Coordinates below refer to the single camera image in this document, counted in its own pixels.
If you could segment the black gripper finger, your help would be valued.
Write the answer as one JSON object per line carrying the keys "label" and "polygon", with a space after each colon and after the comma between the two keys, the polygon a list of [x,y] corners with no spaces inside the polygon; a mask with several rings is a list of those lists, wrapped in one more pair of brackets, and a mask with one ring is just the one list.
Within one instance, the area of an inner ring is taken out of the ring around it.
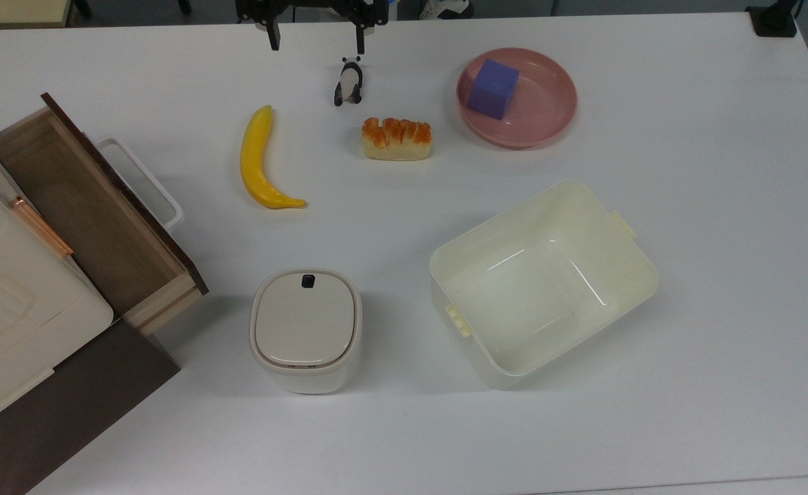
{"label": "black gripper finger", "polygon": [[389,1],[335,1],[335,11],[356,26],[356,49],[365,53],[364,38],[370,29],[387,25],[390,20]]}
{"label": "black gripper finger", "polygon": [[236,1],[237,18],[240,22],[252,21],[256,28],[266,32],[272,50],[280,49],[278,16],[291,6],[291,1]]}

